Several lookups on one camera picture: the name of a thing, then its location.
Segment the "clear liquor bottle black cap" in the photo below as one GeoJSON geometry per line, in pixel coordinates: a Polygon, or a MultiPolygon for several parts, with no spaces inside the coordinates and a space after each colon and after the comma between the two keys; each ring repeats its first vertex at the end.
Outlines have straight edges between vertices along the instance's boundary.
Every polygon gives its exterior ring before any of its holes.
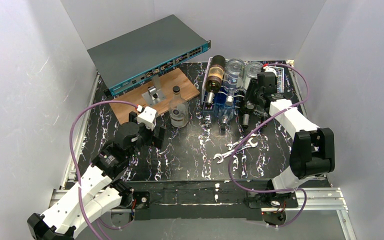
{"type": "Polygon", "coordinates": [[[169,102],[171,124],[176,128],[183,128],[189,122],[189,103],[181,96],[178,85],[172,88],[173,96],[169,102]]]}

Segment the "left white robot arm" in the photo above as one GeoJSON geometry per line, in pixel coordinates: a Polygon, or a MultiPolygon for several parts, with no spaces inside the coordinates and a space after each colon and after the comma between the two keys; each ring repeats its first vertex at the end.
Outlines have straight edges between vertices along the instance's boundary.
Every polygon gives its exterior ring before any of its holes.
{"type": "Polygon", "coordinates": [[[125,122],[70,190],[43,213],[27,219],[35,240],[74,240],[89,223],[127,203],[132,188],[121,179],[131,159],[144,146],[160,149],[166,128],[151,130],[144,123],[125,122]]]}

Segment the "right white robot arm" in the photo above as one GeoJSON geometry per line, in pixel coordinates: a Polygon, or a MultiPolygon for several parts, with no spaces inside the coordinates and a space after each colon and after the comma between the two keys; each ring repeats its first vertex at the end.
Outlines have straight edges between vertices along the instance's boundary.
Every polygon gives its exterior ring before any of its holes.
{"type": "Polygon", "coordinates": [[[270,117],[280,123],[292,138],[289,166],[272,178],[267,191],[284,194],[301,184],[335,169],[335,140],[333,131],[309,121],[292,101],[278,92],[277,76],[262,71],[251,79],[245,103],[261,106],[270,117]]]}

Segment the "clear bottle white cap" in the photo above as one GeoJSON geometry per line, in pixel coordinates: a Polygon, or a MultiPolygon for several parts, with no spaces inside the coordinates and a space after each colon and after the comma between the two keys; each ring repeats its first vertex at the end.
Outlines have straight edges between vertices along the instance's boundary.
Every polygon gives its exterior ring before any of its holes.
{"type": "Polygon", "coordinates": [[[248,63],[244,68],[244,74],[243,74],[243,92],[246,94],[248,91],[249,84],[251,82],[251,79],[256,79],[258,73],[262,71],[263,64],[258,61],[252,61],[248,63]]]}

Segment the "dark green lower wine bottle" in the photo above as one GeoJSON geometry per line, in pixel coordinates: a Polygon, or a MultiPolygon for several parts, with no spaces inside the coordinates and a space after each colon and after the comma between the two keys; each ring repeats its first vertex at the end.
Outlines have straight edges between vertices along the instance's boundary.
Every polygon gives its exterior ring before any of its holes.
{"type": "Polygon", "coordinates": [[[240,103],[239,112],[242,115],[241,126],[244,130],[248,129],[249,127],[250,115],[254,111],[254,109],[255,105],[249,100],[242,100],[242,102],[240,103]]]}

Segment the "dark wine bottle gold label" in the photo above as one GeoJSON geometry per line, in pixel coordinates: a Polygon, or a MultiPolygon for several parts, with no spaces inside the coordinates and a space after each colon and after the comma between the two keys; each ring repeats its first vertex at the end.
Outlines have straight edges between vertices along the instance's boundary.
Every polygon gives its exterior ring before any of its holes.
{"type": "Polygon", "coordinates": [[[212,57],[209,64],[210,68],[205,79],[205,91],[207,96],[205,99],[205,106],[210,107],[216,94],[219,92],[225,74],[226,59],[222,55],[215,55],[212,57]]]}

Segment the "wooden board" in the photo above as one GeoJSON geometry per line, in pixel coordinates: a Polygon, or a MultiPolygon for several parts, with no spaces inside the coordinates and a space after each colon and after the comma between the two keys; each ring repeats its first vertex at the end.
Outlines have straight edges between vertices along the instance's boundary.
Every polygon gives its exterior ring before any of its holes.
{"type": "MultiPolygon", "coordinates": [[[[198,96],[200,91],[197,87],[188,79],[188,77],[180,70],[175,69],[169,73],[164,74],[159,78],[160,80],[160,91],[165,96],[165,99],[152,105],[151,107],[157,111],[157,115],[161,116],[169,110],[169,102],[173,98],[173,87],[180,87],[180,95],[183,99],[189,101],[192,98],[198,96]]],[[[136,105],[141,105],[143,107],[148,106],[144,96],[148,95],[148,88],[154,85],[153,82],[148,82],[138,88],[135,88],[119,97],[116,98],[117,101],[126,101],[131,102],[136,105]]],[[[111,109],[113,110],[116,118],[119,123],[125,123],[129,120],[129,113],[134,110],[134,108],[127,104],[121,103],[111,103],[111,109]]]]}

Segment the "small silver wrench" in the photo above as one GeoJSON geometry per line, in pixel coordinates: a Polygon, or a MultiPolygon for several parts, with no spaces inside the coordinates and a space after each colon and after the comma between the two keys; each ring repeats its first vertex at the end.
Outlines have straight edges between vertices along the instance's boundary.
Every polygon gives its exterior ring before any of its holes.
{"type": "MultiPolygon", "coordinates": [[[[253,138],[257,137],[258,134],[256,133],[253,133],[248,139],[247,139],[247,142],[243,145],[244,147],[247,147],[247,148],[255,148],[258,143],[257,142],[252,142],[253,138]]],[[[230,151],[232,149],[234,149],[237,145],[239,145],[241,143],[242,139],[239,139],[238,141],[234,142],[234,143],[228,143],[226,144],[225,146],[227,147],[227,149],[230,151]]]]}

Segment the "large silver wrench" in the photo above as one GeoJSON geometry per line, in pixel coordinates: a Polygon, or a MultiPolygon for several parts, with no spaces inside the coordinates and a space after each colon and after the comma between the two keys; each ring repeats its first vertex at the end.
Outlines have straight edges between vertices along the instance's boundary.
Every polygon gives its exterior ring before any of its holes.
{"type": "Polygon", "coordinates": [[[254,141],[253,139],[254,139],[254,137],[249,138],[246,143],[239,146],[237,149],[235,149],[235,147],[237,147],[239,145],[239,142],[236,142],[235,144],[232,143],[231,147],[229,148],[229,151],[224,152],[224,153],[216,153],[213,156],[213,160],[217,160],[216,163],[221,164],[227,157],[229,157],[233,154],[236,154],[239,151],[249,149],[249,148],[255,148],[258,145],[258,142],[254,141]]]}

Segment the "silver metal stand bracket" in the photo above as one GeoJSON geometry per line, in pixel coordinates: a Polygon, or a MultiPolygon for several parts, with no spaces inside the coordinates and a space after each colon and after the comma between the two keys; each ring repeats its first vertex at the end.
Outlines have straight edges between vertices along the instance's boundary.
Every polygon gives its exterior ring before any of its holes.
{"type": "Polygon", "coordinates": [[[147,88],[147,92],[144,92],[141,96],[145,100],[146,104],[150,107],[164,101],[166,96],[163,93],[162,85],[159,76],[152,77],[152,86],[147,88]]]}

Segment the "black base frame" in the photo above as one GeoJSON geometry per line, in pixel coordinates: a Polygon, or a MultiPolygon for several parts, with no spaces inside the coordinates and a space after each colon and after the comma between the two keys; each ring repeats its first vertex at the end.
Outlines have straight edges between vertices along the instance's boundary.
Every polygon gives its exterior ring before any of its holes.
{"type": "Polygon", "coordinates": [[[230,180],[131,181],[133,193],[111,214],[136,221],[160,219],[246,219],[259,221],[263,212],[298,210],[296,192],[245,191],[230,180]]]}

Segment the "grey network switch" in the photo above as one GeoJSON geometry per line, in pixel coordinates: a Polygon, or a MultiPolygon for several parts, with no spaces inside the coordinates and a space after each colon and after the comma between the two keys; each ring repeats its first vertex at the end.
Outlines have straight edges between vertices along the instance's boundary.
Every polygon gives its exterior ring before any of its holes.
{"type": "Polygon", "coordinates": [[[88,49],[106,90],[114,97],[175,69],[211,48],[174,14],[88,49]]]}

